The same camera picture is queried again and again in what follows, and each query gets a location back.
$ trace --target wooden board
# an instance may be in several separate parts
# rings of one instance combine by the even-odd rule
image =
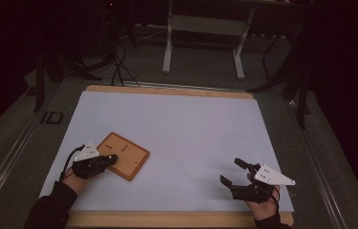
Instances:
[[[103,156],[118,155],[116,164],[108,169],[126,180],[133,180],[149,157],[149,151],[116,133],[110,133],[97,147]]]

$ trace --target table leg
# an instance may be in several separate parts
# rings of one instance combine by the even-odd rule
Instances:
[[[244,28],[241,34],[241,42],[237,49],[233,50],[233,59],[235,61],[235,68],[236,68],[236,75],[238,76],[238,79],[244,80],[244,73],[243,73],[243,67],[242,67],[242,61],[241,61],[241,52],[243,49],[244,41],[246,40],[247,33],[249,32],[249,28],[252,22],[252,18],[254,15],[255,9],[250,9],[247,21],[244,23]]]
[[[167,19],[167,44],[164,52],[163,73],[170,72],[170,63],[172,60],[172,20],[173,20],[173,0],[169,1],[169,17]]]

